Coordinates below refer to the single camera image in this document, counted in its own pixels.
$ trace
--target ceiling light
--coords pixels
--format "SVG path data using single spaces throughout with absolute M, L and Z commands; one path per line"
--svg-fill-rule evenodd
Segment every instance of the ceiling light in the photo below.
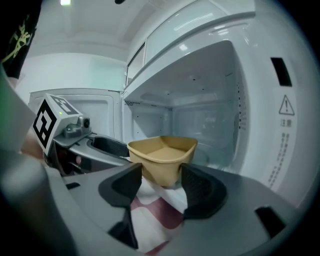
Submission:
M 186 47 L 185 44 L 181 44 L 181 45 L 179 46 L 179 48 L 181 49 L 181 51 L 188 50 L 188 47 Z
M 62 6 L 69 6 L 71 4 L 71 0 L 60 0 L 60 4 Z

